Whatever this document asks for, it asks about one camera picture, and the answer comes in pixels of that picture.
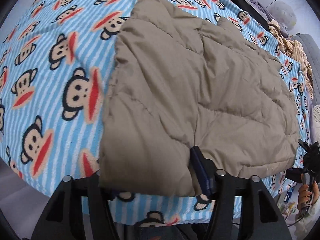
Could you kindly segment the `person right hand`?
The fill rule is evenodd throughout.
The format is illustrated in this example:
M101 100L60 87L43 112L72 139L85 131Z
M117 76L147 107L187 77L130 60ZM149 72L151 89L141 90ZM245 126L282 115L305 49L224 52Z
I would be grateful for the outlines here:
M299 195L298 195L298 210L301 211L302 210L302 206L303 204L305 204L306 202L308 202L310 200L310 196L313 196L313 201L312 204L314 205L318 198L319 198L319 188L316 182L313 183L313 189L312 192L309 191L309 187L306 184L303 184L299 190Z

